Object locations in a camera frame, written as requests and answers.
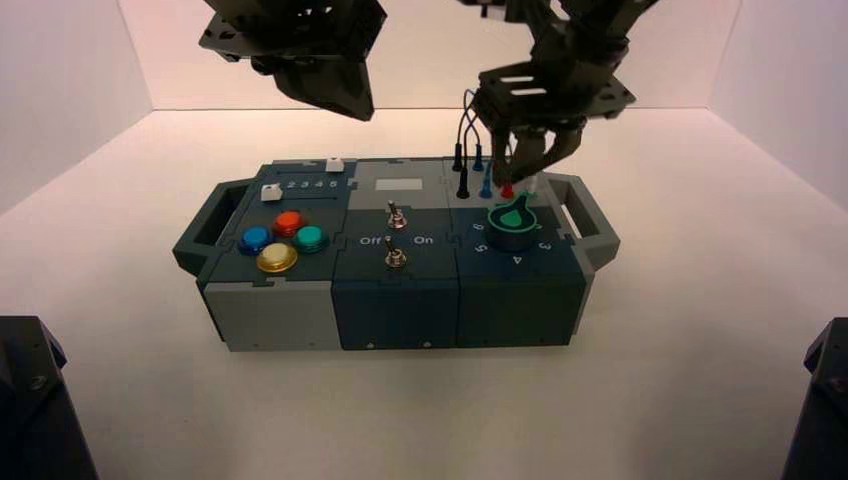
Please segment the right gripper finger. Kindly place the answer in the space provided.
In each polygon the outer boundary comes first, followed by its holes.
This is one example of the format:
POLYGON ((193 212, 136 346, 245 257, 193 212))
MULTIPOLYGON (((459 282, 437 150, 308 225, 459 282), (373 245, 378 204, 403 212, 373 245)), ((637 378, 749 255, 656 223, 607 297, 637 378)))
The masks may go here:
POLYGON ((555 165, 573 155, 581 146, 584 124, 566 124, 558 130, 548 150, 548 166, 555 165))
POLYGON ((515 184, 544 168, 546 132, 528 129, 514 133, 515 147, 510 160, 509 180, 515 184))

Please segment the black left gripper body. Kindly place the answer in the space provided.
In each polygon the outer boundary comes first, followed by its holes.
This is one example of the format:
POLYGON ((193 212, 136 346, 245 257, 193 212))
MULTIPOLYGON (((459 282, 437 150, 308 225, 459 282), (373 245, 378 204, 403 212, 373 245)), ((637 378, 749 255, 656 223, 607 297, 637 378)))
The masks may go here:
POLYGON ((363 62, 388 18, 377 1, 210 1, 199 45, 245 57, 363 62))

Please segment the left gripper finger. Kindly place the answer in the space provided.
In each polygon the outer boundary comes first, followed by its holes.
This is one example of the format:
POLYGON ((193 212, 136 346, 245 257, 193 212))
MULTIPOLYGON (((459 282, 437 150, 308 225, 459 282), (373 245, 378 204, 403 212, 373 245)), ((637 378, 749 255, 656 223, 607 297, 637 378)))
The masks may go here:
POLYGON ((360 62, 285 62, 273 78, 277 88, 294 100, 361 117, 360 62))
POLYGON ((335 69, 336 112, 356 120, 370 120, 374 105, 366 60, 339 59, 335 69))

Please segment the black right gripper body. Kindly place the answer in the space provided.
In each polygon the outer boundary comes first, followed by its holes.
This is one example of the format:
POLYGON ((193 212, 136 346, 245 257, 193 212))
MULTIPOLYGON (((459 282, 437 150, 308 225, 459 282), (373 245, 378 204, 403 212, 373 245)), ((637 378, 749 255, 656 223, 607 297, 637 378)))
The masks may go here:
POLYGON ((476 114, 490 130, 613 119, 636 101, 614 76, 626 52, 616 52, 610 63, 596 63, 569 49, 544 47, 528 61, 484 71, 479 75, 476 114))

